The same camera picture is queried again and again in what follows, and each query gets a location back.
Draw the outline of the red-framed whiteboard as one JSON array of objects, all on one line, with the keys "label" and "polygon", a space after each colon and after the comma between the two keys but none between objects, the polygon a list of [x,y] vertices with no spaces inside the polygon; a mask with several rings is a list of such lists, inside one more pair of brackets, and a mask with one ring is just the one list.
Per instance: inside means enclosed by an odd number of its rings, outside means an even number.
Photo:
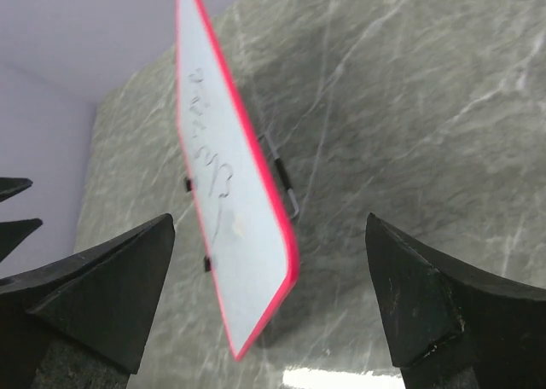
[{"label": "red-framed whiteboard", "polygon": [[289,214],[202,0],[176,0],[177,130],[229,348],[245,356],[299,278]]}]

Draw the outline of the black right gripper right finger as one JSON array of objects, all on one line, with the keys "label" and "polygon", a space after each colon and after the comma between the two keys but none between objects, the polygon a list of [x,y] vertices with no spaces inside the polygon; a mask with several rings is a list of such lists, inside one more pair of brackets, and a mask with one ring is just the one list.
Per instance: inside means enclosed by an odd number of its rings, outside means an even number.
[{"label": "black right gripper right finger", "polygon": [[408,388],[543,388],[545,291],[467,264],[369,214],[366,251]]}]

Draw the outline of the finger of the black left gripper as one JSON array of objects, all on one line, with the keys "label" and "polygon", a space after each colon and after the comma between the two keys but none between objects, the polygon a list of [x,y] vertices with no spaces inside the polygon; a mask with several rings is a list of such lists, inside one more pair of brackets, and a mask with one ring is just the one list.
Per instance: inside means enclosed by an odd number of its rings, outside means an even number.
[{"label": "finger of the black left gripper", "polygon": [[0,201],[5,201],[18,193],[30,188],[32,180],[23,177],[0,178]]},{"label": "finger of the black left gripper", "polygon": [[40,218],[0,223],[0,261],[6,259],[33,231],[43,224]]}]

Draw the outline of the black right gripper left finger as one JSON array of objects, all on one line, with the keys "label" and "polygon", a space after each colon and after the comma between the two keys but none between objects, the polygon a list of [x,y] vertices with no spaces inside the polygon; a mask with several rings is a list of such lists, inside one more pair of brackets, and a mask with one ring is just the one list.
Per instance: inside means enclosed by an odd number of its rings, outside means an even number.
[{"label": "black right gripper left finger", "polygon": [[171,214],[1,280],[3,388],[125,388],[174,248]]}]

